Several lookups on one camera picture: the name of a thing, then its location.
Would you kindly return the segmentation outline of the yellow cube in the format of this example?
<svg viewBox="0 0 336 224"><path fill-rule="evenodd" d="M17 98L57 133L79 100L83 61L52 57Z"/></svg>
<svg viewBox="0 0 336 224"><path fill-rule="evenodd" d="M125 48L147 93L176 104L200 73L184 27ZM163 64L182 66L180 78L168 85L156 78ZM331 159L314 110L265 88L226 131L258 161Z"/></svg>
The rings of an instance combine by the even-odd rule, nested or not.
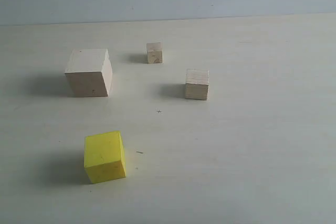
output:
<svg viewBox="0 0 336 224"><path fill-rule="evenodd" d="M126 177L120 131L85 137L84 169L93 184Z"/></svg>

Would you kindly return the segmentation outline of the large light wooden cube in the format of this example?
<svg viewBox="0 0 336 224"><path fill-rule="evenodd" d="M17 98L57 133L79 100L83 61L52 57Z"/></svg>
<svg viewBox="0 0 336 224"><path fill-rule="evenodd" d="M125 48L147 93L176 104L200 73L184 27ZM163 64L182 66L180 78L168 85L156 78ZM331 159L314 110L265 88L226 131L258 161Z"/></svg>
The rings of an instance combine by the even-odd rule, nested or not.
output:
<svg viewBox="0 0 336 224"><path fill-rule="evenodd" d="M112 84L107 48L73 50L65 76L76 97L107 97Z"/></svg>

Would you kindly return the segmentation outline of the small wooden cube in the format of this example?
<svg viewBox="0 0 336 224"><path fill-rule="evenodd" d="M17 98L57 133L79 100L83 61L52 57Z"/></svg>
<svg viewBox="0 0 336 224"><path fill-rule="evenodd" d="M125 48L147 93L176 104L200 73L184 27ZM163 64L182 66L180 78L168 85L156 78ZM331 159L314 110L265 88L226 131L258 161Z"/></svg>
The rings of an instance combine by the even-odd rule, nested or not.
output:
<svg viewBox="0 0 336 224"><path fill-rule="evenodd" d="M148 64L163 62L161 42L147 43L146 51L147 51Z"/></svg>

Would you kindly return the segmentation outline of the medium plywood cube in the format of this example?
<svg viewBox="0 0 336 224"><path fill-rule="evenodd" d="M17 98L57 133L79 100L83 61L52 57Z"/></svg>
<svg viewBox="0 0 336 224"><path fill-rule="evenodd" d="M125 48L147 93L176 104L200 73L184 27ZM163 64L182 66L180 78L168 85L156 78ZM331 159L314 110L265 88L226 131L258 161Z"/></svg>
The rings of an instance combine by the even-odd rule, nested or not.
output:
<svg viewBox="0 0 336 224"><path fill-rule="evenodd" d="M208 99L209 71L199 69L186 70L185 98L192 100Z"/></svg>

